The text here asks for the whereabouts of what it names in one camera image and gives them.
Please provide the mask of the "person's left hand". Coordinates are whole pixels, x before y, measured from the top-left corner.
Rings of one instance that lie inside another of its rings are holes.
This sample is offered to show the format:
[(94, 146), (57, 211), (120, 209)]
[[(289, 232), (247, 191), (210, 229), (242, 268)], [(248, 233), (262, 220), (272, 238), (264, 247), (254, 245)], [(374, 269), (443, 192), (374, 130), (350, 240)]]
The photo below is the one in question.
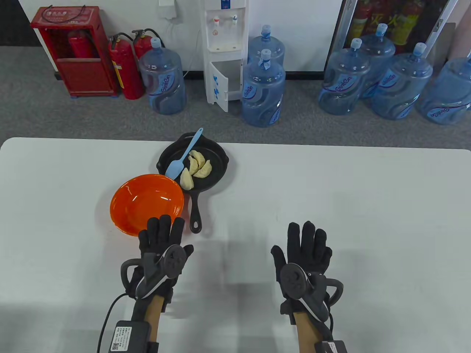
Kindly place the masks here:
[(155, 298), (163, 299), (161, 311), (171, 303), (173, 288), (182, 274), (193, 245), (181, 245), (185, 221), (169, 215), (152, 217), (147, 228), (138, 235), (142, 264), (135, 267), (129, 296), (147, 305)]

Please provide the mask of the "person's right hand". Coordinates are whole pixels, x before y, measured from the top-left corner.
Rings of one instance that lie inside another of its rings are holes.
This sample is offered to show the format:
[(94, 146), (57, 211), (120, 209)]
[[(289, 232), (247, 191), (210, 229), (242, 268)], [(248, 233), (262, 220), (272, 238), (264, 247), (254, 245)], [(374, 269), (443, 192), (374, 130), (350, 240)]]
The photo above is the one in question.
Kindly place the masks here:
[(287, 255), (277, 245), (271, 249), (276, 269), (276, 281), (280, 284), (285, 301), (281, 314), (296, 324), (295, 314), (306, 313), (313, 326), (328, 339), (332, 337), (331, 307), (343, 294), (343, 283), (325, 277), (332, 250), (326, 245), (326, 232), (307, 221), (302, 228), (291, 222), (287, 231)]

